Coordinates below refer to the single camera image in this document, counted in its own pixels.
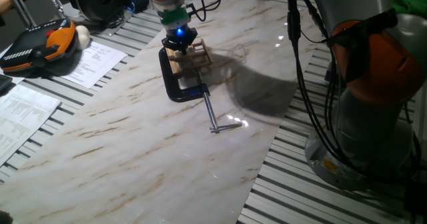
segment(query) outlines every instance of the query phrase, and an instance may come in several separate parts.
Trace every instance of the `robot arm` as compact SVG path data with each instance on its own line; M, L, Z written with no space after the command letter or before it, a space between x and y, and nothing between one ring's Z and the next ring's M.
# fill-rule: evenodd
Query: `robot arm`
M151 0L160 16L161 24L165 27L166 38L163 46L172 50L180 50L185 55L186 48L197 36L194 28L189 28L191 17L183 7L184 0Z

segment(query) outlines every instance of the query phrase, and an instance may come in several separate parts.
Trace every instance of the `blue light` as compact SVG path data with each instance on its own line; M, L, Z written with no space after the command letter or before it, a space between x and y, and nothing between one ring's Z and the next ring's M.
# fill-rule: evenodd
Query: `blue light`
M178 30L176 31L177 35L182 35L184 34L184 32L181 30L181 28L178 28Z

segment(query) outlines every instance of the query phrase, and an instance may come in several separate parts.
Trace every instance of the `marble tabletop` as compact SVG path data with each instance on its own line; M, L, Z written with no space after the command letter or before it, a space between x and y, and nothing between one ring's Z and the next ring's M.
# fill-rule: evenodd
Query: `marble tabletop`
M218 123L243 127L212 134L203 99L168 99L163 30L0 188L0 210L20 224L235 223L297 86L286 14L222 0L189 24L212 53L202 76ZM300 39L303 68L315 46Z

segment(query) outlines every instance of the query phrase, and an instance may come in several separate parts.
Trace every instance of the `black cable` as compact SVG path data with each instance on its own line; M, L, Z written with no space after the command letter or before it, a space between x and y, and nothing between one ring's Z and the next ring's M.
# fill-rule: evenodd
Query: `black cable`
M411 119L409 118L409 111L408 111L408 102L405 102L405 114L406 114L406 121L409 124L412 124Z
M411 118L409 117L409 111L408 111L408 102L405 102L405 114L406 114L406 121L409 124L412 124ZM416 172L417 170L420 169L420 163L421 163L421 145L420 142L418 141L418 138L415 135L415 132L413 132L412 134L412 140L414 141L414 147L415 147L415 164L412 167L412 172Z
M332 134L332 138L334 139L336 145L338 146L338 142L336 139L336 135L335 135L335 131L334 131L334 127L332 125L332 106L334 104L334 97L335 97L335 86L337 84L337 75L336 75L336 60L335 60L335 56L334 53L332 52L332 48L330 48L330 52L331 52L331 56L332 56L332 60L331 60L331 64L332 64L332 68L331 68L331 91L330 91L330 100L329 100L329 109L328 109L328 122L329 122L329 126L330 126L330 131Z
M309 41L309 42L312 42L312 43L325 43L326 42L326 39L325 40L321 40L321 41L313 41L313 40L311 40L310 38L308 38L307 36L306 36L306 34L301 30L301 33L302 33L302 35Z
M199 11L213 11L213 10L217 9L220 6L220 4L221 4L221 0L217 0L214 3L211 3L211 4L207 5L207 6L203 6L203 7L199 8L199 9L197 9L197 10L194 9L193 12L190 13L190 15L196 14Z
M206 21L206 6L205 6L204 0L200 0L200 1L201 1L202 11L203 11L203 19L200 18L199 14L197 14L198 11L196 11L194 14L201 22L204 22Z
M221 0L217 0L216 2L214 2L212 4L209 4L206 8L211 7L215 4L217 4L216 7L213 7L211 9L206 9L206 11L213 11L213 10L217 9L221 5Z

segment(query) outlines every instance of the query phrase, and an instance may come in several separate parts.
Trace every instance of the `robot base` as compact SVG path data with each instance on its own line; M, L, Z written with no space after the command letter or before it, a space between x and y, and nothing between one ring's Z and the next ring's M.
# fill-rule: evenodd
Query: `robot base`
M326 134L330 140L333 140L329 131ZM387 184L367 179L339 162L330 155L323 143L316 137L316 133L313 132L310 134L306 143L305 154L308 165L325 182L349 191L361 191L365 189L381 190L387 186ZM355 165L359 164L359 168L369 167L369 170L372 170L371 173L375 175L394 173L394 175L384 176L390 178L401 177L403 176L403 172L400 171L401 167L409 165L409 152L413 144L411 140L411 126L398 121L390 138L383 143L377 143L377 146L385 147L378 158L371 160L371 162L363 163L363 165L361 165L362 162L355 159L350 158L350 161Z

